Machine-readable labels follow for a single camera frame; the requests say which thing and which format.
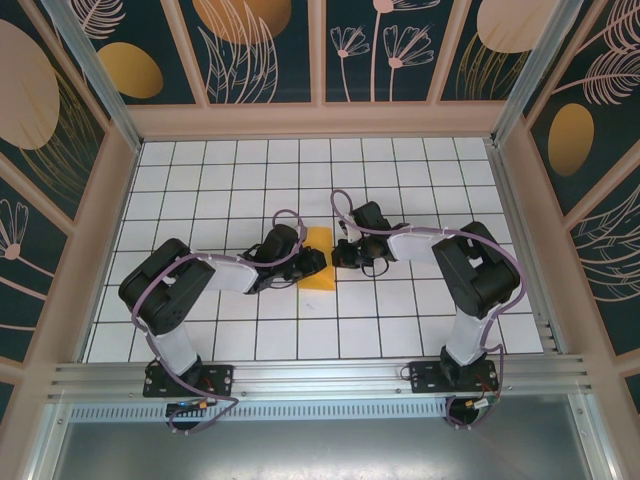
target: yellow circle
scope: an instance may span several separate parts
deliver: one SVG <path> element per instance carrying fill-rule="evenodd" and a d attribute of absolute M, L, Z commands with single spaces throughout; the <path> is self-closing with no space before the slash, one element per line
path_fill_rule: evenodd
<path fill-rule="evenodd" d="M 105 70 L 120 93 L 150 98 L 162 90 L 162 72 L 144 50 L 130 43 L 110 43 L 98 51 Z"/>
<path fill-rule="evenodd" d="M 549 163 L 553 170 L 569 177 L 576 173 L 591 151 L 594 135 L 589 110 L 577 103 L 560 109 L 549 132 Z"/>
<path fill-rule="evenodd" d="M 291 18 L 291 0 L 193 0 L 200 20 L 217 37 L 242 45 L 259 43 L 260 36 L 250 34 L 250 30 L 255 31 L 255 26 L 249 21 L 245 3 L 256 24 L 261 18 L 274 38 L 285 29 Z"/>
<path fill-rule="evenodd" d="M 533 49 L 557 0 L 483 0 L 478 10 L 478 37 L 498 53 Z"/>
<path fill-rule="evenodd" d="M 0 20 L 0 138 L 35 150 L 53 136 L 60 114 L 56 71 L 29 35 Z"/>

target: flower drawing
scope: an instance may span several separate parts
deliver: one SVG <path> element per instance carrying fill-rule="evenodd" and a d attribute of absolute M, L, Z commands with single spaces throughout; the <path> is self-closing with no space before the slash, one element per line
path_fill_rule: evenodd
<path fill-rule="evenodd" d="M 433 50 L 428 50 L 431 45 L 428 31 L 429 27 L 407 27 L 402 35 L 398 36 L 397 25 L 384 29 L 384 48 L 391 67 L 389 101 L 393 101 L 393 77 L 398 68 L 424 65 L 433 61 Z"/>
<path fill-rule="evenodd" d="M 27 230 L 27 222 L 29 220 L 29 208 L 20 202 L 17 202 L 15 208 L 11 208 L 11 204 L 7 199 L 0 200 L 0 261 L 19 261 L 27 265 L 28 267 L 44 274 L 49 277 L 53 277 L 53 273 L 34 265 L 30 261 L 21 256 L 22 242 Z M 36 292 L 13 282 L 7 278 L 0 276 L 0 283 L 18 290 L 26 295 L 30 295 L 40 300 L 46 300 L 47 296 L 42 293 Z M 16 327 L 10 325 L 0 324 L 0 328 L 10 328 L 13 330 L 33 330 L 31 327 Z"/>
<path fill-rule="evenodd" d="M 378 31 L 380 30 L 380 16 L 394 11 L 424 10 L 425 8 L 436 7 L 440 0 L 373 0 L 373 8 L 376 9 L 376 23 L 373 27 L 373 50 L 371 53 L 371 101 L 376 101 L 376 46 Z"/>
<path fill-rule="evenodd" d="M 365 43 L 365 40 L 366 37 L 364 33 L 362 33 L 362 27 L 347 27 L 344 29 L 344 33 L 342 33 L 340 27 L 331 29 L 331 41 L 340 57 L 342 85 L 344 86 L 344 94 L 347 96 L 347 102 L 350 102 L 351 98 L 349 97 L 349 88 L 347 87 L 347 77 L 344 73 L 344 59 L 368 53 L 369 44 Z"/>

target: white grid floor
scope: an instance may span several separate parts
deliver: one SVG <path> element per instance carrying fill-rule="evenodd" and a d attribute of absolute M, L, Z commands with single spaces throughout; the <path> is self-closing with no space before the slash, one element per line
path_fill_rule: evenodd
<path fill-rule="evenodd" d="M 481 221 L 515 255 L 480 138 L 146 143 L 85 360 L 151 360 L 117 289 L 166 239 L 235 255 L 262 239 L 273 213 L 291 208 L 307 226 L 332 227 L 337 241 L 343 235 L 329 204 L 332 188 L 347 190 L 356 207 L 375 200 L 392 225 Z M 375 280 L 339 269 L 337 280 L 336 292 L 205 292 L 187 330 L 203 360 L 439 354 L 455 308 L 437 268 L 392 263 Z M 508 354 L 542 352 L 526 297 L 511 312 L 488 345 L 503 341 Z"/>

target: yellow sponge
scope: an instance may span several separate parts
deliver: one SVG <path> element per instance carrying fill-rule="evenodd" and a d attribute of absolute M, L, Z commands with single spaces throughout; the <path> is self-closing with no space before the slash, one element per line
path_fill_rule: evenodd
<path fill-rule="evenodd" d="M 331 228 L 309 227 L 304 246 L 315 248 L 324 253 L 327 267 L 315 275 L 300 280 L 298 287 L 307 290 L 335 290 L 336 271 L 331 265 L 331 250 L 333 250 L 333 232 Z"/>

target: metal base plate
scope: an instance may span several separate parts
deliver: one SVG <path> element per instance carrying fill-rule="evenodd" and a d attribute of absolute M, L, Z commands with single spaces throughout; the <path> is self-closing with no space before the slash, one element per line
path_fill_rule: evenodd
<path fill-rule="evenodd" d="M 491 360 L 483 360 L 475 365 L 473 372 L 467 375 L 466 380 L 460 382 L 457 388 L 452 387 L 440 370 L 439 360 L 411 362 L 408 366 L 413 393 L 482 392 L 482 383 L 476 378 L 476 375 L 479 375 L 493 390 L 498 389 L 496 366 Z"/>
<path fill-rule="evenodd" d="M 195 386 L 199 390 L 216 395 L 231 395 L 233 385 L 233 365 L 205 365 L 200 372 L 200 381 Z M 159 365 L 146 369 L 142 396 L 145 398 L 195 397 L 193 392 L 177 385 Z"/>

